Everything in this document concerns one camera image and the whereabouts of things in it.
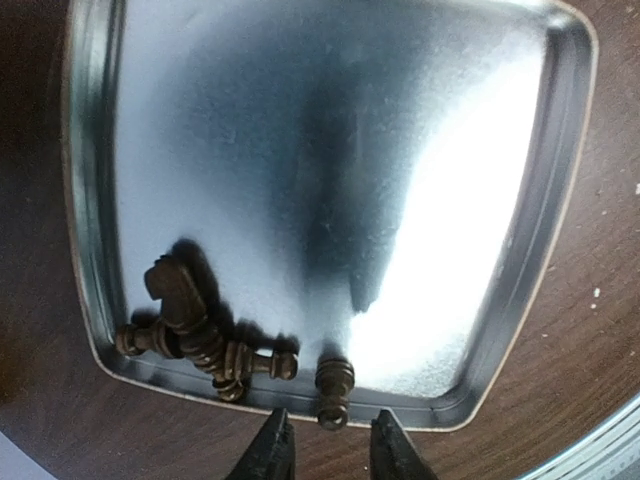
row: metal object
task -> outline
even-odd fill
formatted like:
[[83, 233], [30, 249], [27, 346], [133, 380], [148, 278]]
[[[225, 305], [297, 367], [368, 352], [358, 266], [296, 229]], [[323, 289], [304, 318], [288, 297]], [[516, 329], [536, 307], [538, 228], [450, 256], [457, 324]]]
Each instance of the metal object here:
[[391, 410], [371, 421], [369, 458], [372, 480], [438, 480]]
[[296, 376], [298, 359], [294, 353], [274, 351], [265, 357], [244, 343], [225, 339], [209, 317], [191, 273], [177, 258], [160, 257], [144, 280], [151, 298], [162, 301], [160, 317], [149, 328], [127, 325], [118, 329], [116, 349], [121, 354], [155, 350], [168, 358], [185, 356], [213, 376], [219, 398], [227, 402], [244, 395], [246, 381], [253, 373], [283, 380]]
[[298, 373], [298, 358], [290, 352], [273, 352], [270, 357], [265, 357], [244, 343], [229, 342], [224, 357], [225, 378], [242, 380], [253, 373], [268, 373], [271, 378], [292, 380]]
[[276, 408], [227, 480], [294, 480], [296, 445], [287, 411]]
[[301, 345], [296, 379], [256, 375], [244, 406], [315, 417], [333, 343], [358, 372], [352, 422], [381, 406], [412, 429], [470, 421], [562, 220], [597, 57], [588, 21], [551, 0], [129, 0], [123, 16], [74, 3], [63, 82], [99, 363], [215, 401], [185, 362], [112, 347], [115, 325], [154, 307], [140, 278], [157, 252], [189, 238], [237, 318]]
[[349, 421], [349, 393], [355, 385], [353, 366], [343, 359], [323, 360], [316, 371], [319, 390], [318, 423], [325, 430], [339, 430]]
[[[283, 408], [273, 411], [227, 480], [294, 480], [293, 426]], [[390, 410], [371, 422], [371, 480], [438, 480]]]
[[126, 356], [152, 350], [167, 358], [182, 358], [178, 336], [164, 322], [156, 320], [149, 327], [124, 325], [116, 331], [116, 349]]

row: small brass fitting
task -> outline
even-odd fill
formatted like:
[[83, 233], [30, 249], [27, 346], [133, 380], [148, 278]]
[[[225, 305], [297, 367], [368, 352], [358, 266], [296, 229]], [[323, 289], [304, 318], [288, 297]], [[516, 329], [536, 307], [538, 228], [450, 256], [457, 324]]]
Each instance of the small brass fitting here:
[[289, 352], [273, 352], [270, 357], [257, 354], [244, 343], [229, 342], [224, 358], [224, 377], [242, 380], [254, 373], [268, 373], [271, 378], [291, 380], [298, 374], [298, 357]]
[[[293, 353], [274, 352], [266, 357], [244, 343], [227, 340], [209, 318], [191, 273], [177, 258], [160, 257], [145, 273], [145, 284], [151, 298], [162, 300], [161, 322], [175, 335], [178, 351], [196, 368], [213, 376], [220, 400], [239, 400], [253, 373], [268, 373], [283, 380], [291, 380], [298, 373], [298, 358]], [[117, 342], [118, 350], [125, 355], [140, 350], [132, 335], [123, 330]]]
[[141, 355], [152, 350], [167, 358], [182, 358], [178, 336], [160, 319], [149, 327], [124, 325], [116, 331], [116, 349], [122, 355]]
[[331, 358], [318, 363], [316, 388], [320, 392], [318, 401], [318, 423], [325, 430], [340, 430], [349, 421], [349, 393], [355, 386], [353, 365], [340, 358]]

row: brass valve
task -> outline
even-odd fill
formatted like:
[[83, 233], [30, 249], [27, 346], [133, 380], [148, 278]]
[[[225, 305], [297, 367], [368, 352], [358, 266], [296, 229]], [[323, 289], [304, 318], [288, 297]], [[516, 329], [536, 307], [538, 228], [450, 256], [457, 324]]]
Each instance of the brass valve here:
[[149, 327], [129, 324], [116, 331], [116, 349], [122, 355], [141, 355], [152, 350], [167, 358], [182, 358], [178, 336], [161, 320]]
[[316, 388], [320, 391], [318, 423], [325, 430], [339, 430], [349, 421], [349, 393], [355, 385], [353, 366], [344, 359], [318, 363]]
[[268, 373], [271, 378], [291, 380], [298, 373], [298, 357], [294, 353], [275, 351], [266, 357], [244, 343], [229, 342], [224, 357], [225, 379], [242, 380], [253, 373]]
[[184, 356], [213, 376], [219, 398], [228, 402], [242, 397], [246, 380], [254, 373], [283, 380], [296, 376], [298, 357], [294, 353], [274, 351], [266, 357], [245, 343], [226, 339], [208, 316], [189, 270], [178, 259], [160, 257], [144, 279], [151, 298], [162, 301], [160, 316], [148, 329], [127, 325], [118, 330], [116, 348], [123, 355], [154, 350], [168, 358]]

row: brown wood surface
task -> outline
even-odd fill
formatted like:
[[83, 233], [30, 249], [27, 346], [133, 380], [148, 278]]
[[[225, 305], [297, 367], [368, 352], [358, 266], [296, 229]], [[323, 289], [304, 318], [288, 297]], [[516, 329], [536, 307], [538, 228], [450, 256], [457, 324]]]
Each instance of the brown wood surface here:
[[[221, 478], [263, 416], [117, 382], [89, 351], [57, 143], [64, 3], [0, 7], [0, 431], [61, 480]], [[575, 193], [533, 312], [477, 418], [413, 435], [445, 480], [512, 478], [640, 390], [640, 2], [574, 4], [601, 45]], [[366, 430], [295, 427], [299, 478], [368, 478]]]

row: metal surface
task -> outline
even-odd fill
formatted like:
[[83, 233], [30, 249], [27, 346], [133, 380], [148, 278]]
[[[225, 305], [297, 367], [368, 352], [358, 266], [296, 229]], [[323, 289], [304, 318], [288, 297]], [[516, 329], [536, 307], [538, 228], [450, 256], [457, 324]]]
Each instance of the metal surface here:
[[77, 1], [67, 188], [90, 341], [112, 375], [213, 400], [113, 332], [197, 243], [222, 299], [295, 337], [246, 407], [312, 416], [328, 346], [351, 419], [469, 421], [521, 326], [571, 184], [594, 36], [543, 1]]

